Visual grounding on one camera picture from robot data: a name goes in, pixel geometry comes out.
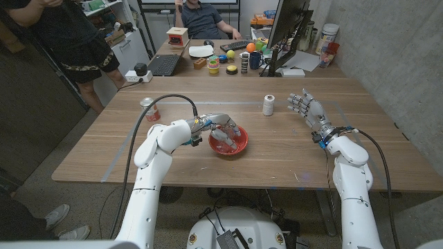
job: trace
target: computer monitor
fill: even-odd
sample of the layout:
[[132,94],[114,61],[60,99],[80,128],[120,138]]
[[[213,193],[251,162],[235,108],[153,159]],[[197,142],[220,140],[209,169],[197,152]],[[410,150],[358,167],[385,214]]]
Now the computer monitor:
[[[312,14],[314,13],[312,10],[308,10],[308,7],[309,0],[279,0],[271,36],[267,45],[268,48],[272,49],[272,58],[268,72],[261,74],[261,76],[278,76],[275,70],[296,54],[297,44],[306,33],[307,24],[311,21]],[[273,49],[273,46],[284,38],[290,38],[290,34],[296,30],[297,32],[291,42],[291,49],[278,59],[279,50]]]
[[307,10],[308,7],[309,0],[279,0],[268,48],[297,29],[304,17],[303,10]]

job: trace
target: green ball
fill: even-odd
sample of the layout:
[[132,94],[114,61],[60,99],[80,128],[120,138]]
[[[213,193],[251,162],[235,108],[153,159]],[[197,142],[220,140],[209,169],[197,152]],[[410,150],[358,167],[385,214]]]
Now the green ball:
[[267,45],[264,45],[264,46],[262,47],[262,52],[263,52],[264,55],[267,55],[267,54],[269,54],[269,52],[271,52],[271,50],[268,49],[268,46],[267,46]]
[[229,50],[227,53],[226,53],[226,56],[228,57],[228,58],[234,58],[235,57],[235,52],[233,51],[233,50]]

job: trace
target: desk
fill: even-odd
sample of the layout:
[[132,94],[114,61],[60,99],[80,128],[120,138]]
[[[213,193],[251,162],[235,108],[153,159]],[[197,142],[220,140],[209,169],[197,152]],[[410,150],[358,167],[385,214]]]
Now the desk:
[[[164,185],[325,189],[325,152],[312,142],[311,129],[305,120],[286,108],[289,94],[301,93],[303,88],[323,103],[333,125],[351,124],[380,144],[388,162],[392,190],[443,190],[443,178],[403,137],[372,96],[357,80],[343,78],[154,77],[148,84],[131,86],[117,93],[54,171],[53,180],[102,181],[141,112],[139,101],[145,97],[180,93],[196,102],[200,115],[217,112],[230,115],[248,132],[249,143],[239,155],[220,156],[210,148],[208,132],[203,133],[203,142],[198,147],[182,146],[174,152]],[[261,103],[266,94],[273,94],[277,101],[274,114],[269,117],[262,114]],[[182,99],[166,99],[157,106],[160,123],[192,118],[191,106]],[[135,150],[146,139],[146,132],[153,124],[147,120],[141,123]],[[377,165],[370,165],[374,175],[372,189],[384,190],[384,171],[378,151],[369,140],[359,139]],[[106,183],[123,181],[128,149],[129,145],[123,148]],[[136,170],[132,163],[130,182],[134,182]]]
[[[190,46],[202,46],[204,40],[193,39],[190,41]],[[225,55],[226,53],[220,49],[221,45],[229,44],[235,42],[234,40],[222,39],[222,40],[213,40],[214,42],[214,51],[216,55]],[[177,54],[180,55],[182,48],[173,48],[168,44],[168,40],[163,43],[160,47],[159,51],[157,51],[157,55],[171,55]],[[248,67],[248,73],[240,73],[242,60],[239,58],[239,54],[246,51],[246,49],[240,49],[235,51],[235,61],[232,64],[220,64],[219,73],[216,75],[210,75],[208,68],[203,67],[199,70],[194,69],[194,62],[197,58],[191,58],[189,56],[189,50],[186,49],[183,54],[183,58],[177,65],[174,71],[175,76],[209,76],[209,77],[259,77],[259,73],[262,69],[252,70]],[[226,73],[226,67],[229,65],[236,65],[239,69],[238,74],[229,75]],[[305,71],[305,77],[346,77],[346,75],[340,70],[337,64],[332,64],[327,68],[319,68],[317,67],[312,72]]]

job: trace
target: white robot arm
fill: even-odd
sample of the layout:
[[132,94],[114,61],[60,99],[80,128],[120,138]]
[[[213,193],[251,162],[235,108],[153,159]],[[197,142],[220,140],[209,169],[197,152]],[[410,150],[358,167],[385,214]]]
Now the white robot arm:
[[315,132],[318,142],[334,159],[334,184],[341,198],[342,248],[383,248],[375,224],[368,190],[373,177],[368,167],[367,151],[333,127],[319,101],[303,89],[303,97],[291,93],[288,109],[299,113]]
[[197,146],[201,132],[211,130],[211,136],[237,149],[221,125],[240,136],[235,122],[226,114],[206,114],[191,120],[177,120],[171,125],[155,124],[147,132],[147,139],[137,149],[134,162],[138,167],[136,182],[116,241],[131,241],[139,248],[152,248],[159,206],[159,192],[171,163],[171,151],[180,145]]

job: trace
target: red cup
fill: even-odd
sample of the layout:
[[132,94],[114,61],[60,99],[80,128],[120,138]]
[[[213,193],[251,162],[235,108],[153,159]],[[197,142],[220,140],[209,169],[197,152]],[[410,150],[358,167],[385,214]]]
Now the red cup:
[[340,44],[337,44],[335,42],[331,42],[327,45],[327,50],[331,50],[332,52],[337,54],[339,46],[340,46]]
[[233,149],[231,146],[226,144],[223,141],[218,141],[217,139],[213,138],[211,135],[209,135],[209,145],[210,147],[215,150],[218,154],[226,155],[226,156],[232,156],[235,154],[240,153],[241,151],[246,148],[246,145],[248,144],[248,134],[246,131],[241,128],[240,126],[237,126],[240,130],[241,136],[234,136],[233,142],[237,145],[237,149]]

